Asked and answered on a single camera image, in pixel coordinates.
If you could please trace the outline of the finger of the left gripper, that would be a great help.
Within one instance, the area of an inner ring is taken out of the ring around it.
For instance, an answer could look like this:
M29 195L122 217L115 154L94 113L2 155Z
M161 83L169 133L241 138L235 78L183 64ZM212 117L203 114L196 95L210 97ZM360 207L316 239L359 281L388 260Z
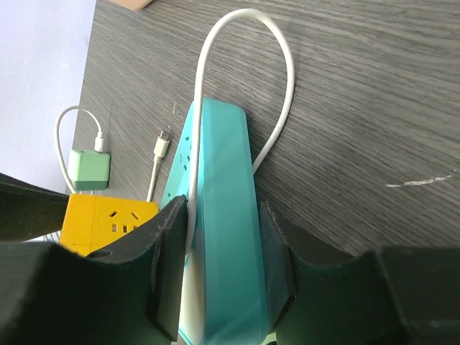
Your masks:
M61 230L69 196L1 174L1 240L26 241Z

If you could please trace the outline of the teal triangular base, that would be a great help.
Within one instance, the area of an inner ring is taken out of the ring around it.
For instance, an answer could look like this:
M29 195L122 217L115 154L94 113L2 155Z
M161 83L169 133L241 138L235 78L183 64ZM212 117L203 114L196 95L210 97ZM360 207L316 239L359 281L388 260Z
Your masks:
M179 334L187 344L261 344L269 332L266 299L246 114L205 98Z

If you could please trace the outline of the pink cube socket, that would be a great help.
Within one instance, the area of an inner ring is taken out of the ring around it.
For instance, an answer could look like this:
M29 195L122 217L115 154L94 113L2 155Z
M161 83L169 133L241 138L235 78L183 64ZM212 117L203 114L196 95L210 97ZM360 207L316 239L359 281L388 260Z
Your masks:
M110 2L136 12L148 6L153 0L110 0Z

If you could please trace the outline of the green small charger plug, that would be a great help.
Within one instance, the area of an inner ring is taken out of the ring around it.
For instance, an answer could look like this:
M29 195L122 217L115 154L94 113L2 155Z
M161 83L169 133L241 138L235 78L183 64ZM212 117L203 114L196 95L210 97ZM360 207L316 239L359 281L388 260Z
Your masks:
M111 155L93 149L70 151L68 175L77 192L101 191L109 186Z

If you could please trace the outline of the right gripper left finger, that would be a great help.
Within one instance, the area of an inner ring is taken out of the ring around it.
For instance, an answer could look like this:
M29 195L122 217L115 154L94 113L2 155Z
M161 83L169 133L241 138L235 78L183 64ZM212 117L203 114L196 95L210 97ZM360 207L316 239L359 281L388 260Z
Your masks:
M187 201L87 257L1 244L3 344L170 344L178 338Z

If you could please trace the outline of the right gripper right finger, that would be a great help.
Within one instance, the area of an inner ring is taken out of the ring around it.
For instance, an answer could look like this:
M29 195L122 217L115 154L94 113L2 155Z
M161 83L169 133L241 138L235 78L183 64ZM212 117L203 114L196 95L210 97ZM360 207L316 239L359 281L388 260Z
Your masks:
M279 344L457 344L459 250L383 246L352 256L269 203L260 234Z

